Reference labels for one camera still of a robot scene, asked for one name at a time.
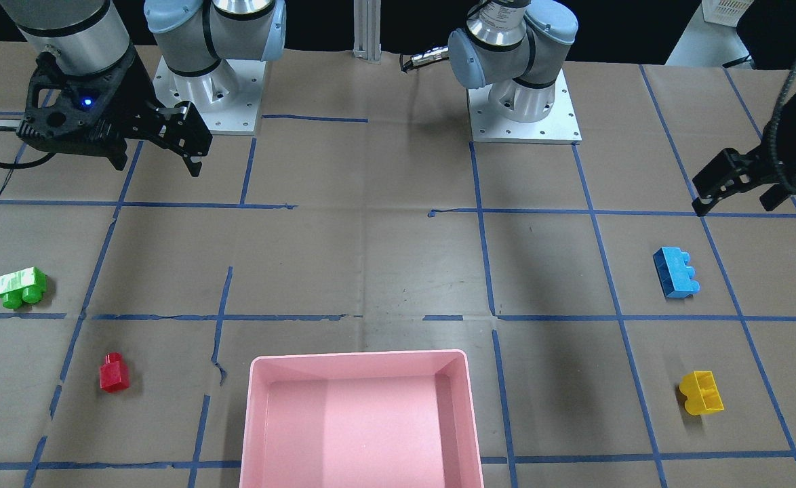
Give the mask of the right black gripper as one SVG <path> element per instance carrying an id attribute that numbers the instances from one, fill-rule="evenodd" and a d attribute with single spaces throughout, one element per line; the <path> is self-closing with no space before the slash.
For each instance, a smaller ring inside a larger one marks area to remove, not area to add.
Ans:
<path id="1" fill-rule="evenodd" d="M 199 109 L 192 102 L 179 102 L 174 107 L 146 102 L 129 121 L 128 138 L 151 142 L 186 158 L 190 175 L 199 177 L 201 157 L 210 151 L 213 135 Z"/>

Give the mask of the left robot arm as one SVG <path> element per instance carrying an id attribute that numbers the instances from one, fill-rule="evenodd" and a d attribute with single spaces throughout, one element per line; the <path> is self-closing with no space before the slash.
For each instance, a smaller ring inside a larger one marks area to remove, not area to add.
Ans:
<path id="1" fill-rule="evenodd" d="M 494 1 L 448 40 L 459 83 L 487 89 L 483 112 L 512 121 L 525 109 L 544 111 L 559 96 L 565 71 L 578 109 L 577 145 L 476 142 L 482 191 L 541 186 L 532 203 L 580 200 L 589 188 L 605 209 L 690 212 L 690 177 L 721 148 L 751 150 L 759 142 L 721 68 L 645 64 L 631 54 L 574 58 L 572 47 L 593 41 L 603 49 L 646 44 L 643 1 L 580 1 L 580 12 L 555 1 Z"/>

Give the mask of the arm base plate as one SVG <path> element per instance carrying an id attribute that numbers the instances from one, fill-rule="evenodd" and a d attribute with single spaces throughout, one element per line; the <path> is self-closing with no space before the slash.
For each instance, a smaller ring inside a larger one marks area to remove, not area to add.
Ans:
<path id="1" fill-rule="evenodd" d="M 214 135 L 255 136 L 268 62 L 222 60 L 199 77 L 181 77 L 160 59 L 153 78 L 157 99 L 166 106 L 192 102 Z"/>
<path id="2" fill-rule="evenodd" d="M 542 90 L 503 81 L 467 90 L 474 142 L 578 144 L 583 136 L 563 70 Z"/>

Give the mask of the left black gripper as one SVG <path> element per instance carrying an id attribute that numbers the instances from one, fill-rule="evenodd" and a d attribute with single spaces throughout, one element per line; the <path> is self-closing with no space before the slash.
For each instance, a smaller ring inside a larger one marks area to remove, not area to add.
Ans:
<path id="1" fill-rule="evenodd" d="M 715 206 L 715 199 L 748 192 L 764 184 L 777 182 L 773 163 L 760 148 L 739 152 L 721 150 L 692 178 L 698 197 L 693 200 L 696 216 L 705 217 Z"/>

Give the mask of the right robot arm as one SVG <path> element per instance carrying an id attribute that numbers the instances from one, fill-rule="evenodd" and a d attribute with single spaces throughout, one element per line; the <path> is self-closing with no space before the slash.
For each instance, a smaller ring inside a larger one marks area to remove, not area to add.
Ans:
<path id="1" fill-rule="evenodd" d="M 165 72 L 151 77 L 111 1 L 3 1 L 35 48 L 19 121 L 0 121 L 43 156 L 127 163 L 127 142 L 151 142 L 198 176 L 215 134 L 255 130 L 264 67 L 285 46 L 283 1 L 147 1 Z"/>

